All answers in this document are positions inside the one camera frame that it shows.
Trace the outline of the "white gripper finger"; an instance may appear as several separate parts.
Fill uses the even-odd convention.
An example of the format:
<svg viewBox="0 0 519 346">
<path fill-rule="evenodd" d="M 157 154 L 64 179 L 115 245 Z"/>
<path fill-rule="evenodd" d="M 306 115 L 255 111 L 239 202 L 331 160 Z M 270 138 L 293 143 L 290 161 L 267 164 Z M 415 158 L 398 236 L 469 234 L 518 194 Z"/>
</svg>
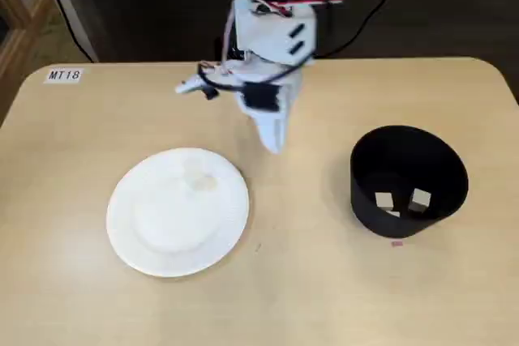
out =
<svg viewBox="0 0 519 346">
<path fill-rule="evenodd" d="M 284 115 L 279 120 L 279 151 L 281 152 L 286 142 L 286 135 L 288 131 L 288 125 L 290 122 L 289 114 Z"/>
<path fill-rule="evenodd" d="M 280 120 L 273 118 L 254 118 L 259 139 L 272 154 L 281 152 Z"/>
</svg>

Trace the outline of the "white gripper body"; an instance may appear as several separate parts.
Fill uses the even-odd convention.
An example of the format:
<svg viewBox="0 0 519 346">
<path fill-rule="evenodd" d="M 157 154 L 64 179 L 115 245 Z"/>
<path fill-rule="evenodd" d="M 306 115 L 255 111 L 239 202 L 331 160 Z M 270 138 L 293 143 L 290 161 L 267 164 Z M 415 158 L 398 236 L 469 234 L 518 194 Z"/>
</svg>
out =
<svg viewBox="0 0 519 346">
<path fill-rule="evenodd" d="M 302 68 L 312 60 L 316 15 L 293 9 L 289 16 L 237 15 L 237 38 L 246 59 L 235 67 L 238 95 L 257 118 L 285 118 L 302 84 Z"/>
</svg>

